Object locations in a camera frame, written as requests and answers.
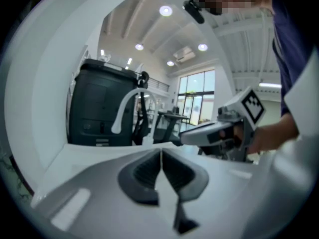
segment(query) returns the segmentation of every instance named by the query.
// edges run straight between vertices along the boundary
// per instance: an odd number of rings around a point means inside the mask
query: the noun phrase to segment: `railing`
[[[153,78],[149,78],[148,84],[149,84],[149,87],[159,89],[159,90],[162,90],[164,92],[168,92],[168,90],[169,90],[169,85],[167,85],[163,82],[160,82],[158,80],[155,80]]]

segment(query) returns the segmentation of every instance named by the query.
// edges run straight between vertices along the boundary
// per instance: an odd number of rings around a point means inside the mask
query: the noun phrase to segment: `window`
[[[211,120],[214,108],[215,71],[206,71],[180,79],[177,106],[183,130]]]
[[[204,95],[199,124],[211,120],[214,108],[214,95]]]
[[[185,96],[179,96],[177,99],[177,107],[179,108],[179,114],[183,113],[185,105]]]
[[[187,93],[204,91],[204,73],[194,74],[188,77]]]
[[[186,86],[187,86],[187,76],[180,79],[180,85],[179,85],[179,92],[180,94],[183,94],[186,92]]]

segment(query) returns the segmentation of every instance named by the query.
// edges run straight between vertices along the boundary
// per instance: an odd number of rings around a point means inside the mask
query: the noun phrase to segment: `black headset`
[[[204,8],[206,11],[213,15],[221,15],[221,9],[220,8],[205,8],[204,2],[197,2],[194,0],[188,0],[184,2],[183,7],[199,24],[203,24],[205,22],[204,17],[200,13],[202,11],[202,8]]]

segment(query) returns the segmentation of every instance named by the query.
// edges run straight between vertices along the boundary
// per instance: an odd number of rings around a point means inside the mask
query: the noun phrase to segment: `air conditioner unit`
[[[183,63],[189,59],[196,57],[195,53],[188,46],[182,48],[173,55],[178,63]]]

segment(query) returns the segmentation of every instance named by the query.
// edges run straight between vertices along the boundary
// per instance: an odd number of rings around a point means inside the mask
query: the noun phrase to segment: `ceiling beam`
[[[238,16],[239,16],[239,19],[241,21],[245,21],[245,18],[243,16],[243,14],[241,12],[238,13]],[[247,34],[247,31],[244,31],[244,35],[245,35],[245,44],[246,44],[246,47],[247,47],[247,50],[246,50],[246,54],[247,54],[247,69],[251,69],[251,50],[250,50],[250,41],[249,41],[249,37],[248,37],[248,34]]]
[[[261,65],[260,65],[260,73],[258,76],[258,80],[256,82],[256,84],[259,84],[263,75],[263,72],[265,70],[266,67],[266,60],[267,60],[267,56],[268,56],[268,48],[269,48],[269,29],[266,26],[266,15],[265,13],[262,11],[261,12],[261,16],[262,16],[262,31],[263,31],[263,49],[262,49],[262,57],[261,57]]]
[[[149,37],[149,35],[154,31],[157,24],[160,22],[160,20],[163,18],[163,16],[159,15],[156,20],[154,20],[153,24],[150,26],[150,28],[145,32],[144,36],[141,37],[141,43],[144,43],[145,40]]]
[[[142,9],[145,1],[146,0],[139,0],[138,4],[136,5],[134,11],[131,14],[129,23],[127,24],[127,26],[125,28],[124,34],[122,36],[123,39],[126,39],[128,37],[128,35],[130,34],[130,30],[131,30],[131,28],[132,28],[132,26],[137,18],[137,15],[139,14],[140,10]]]
[[[167,44],[174,36],[176,36],[178,33],[180,33],[185,27],[190,25],[191,22],[188,22],[184,26],[180,26],[176,31],[174,31],[168,38],[165,38],[165,40],[155,49],[151,52],[151,54],[154,54],[157,50],[162,48],[165,44]]]
[[[113,16],[114,16],[114,10],[111,11],[111,13],[110,13],[109,16],[108,16],[108,23],[107,23],[107,25],[106,25],[106,35],[111,34]]]
[[[281,101],[281,95],[279,93],[267,93],[267,92],[260,92],[256,91],[256,95],[259,97],[262,101],[274,101],[274,102],[280,102]]]
[[[265,25],[267,28],[273,28],[274,27],[273,18],[272,17],[265,18]],[[251,19],[236,21],[234,23],[227,24],[222,27],[214,28],[214,32],[216,36],[221,37],[227,34],[262,28],[262,26],[263,26],[263,22],[261,18],[251,18]]]
[[[233,78],[237,79],[253,79],[259,78],[260,72],[233,73]],[[280,82],[280,73],[263,73],[263,78],[270,83]]]

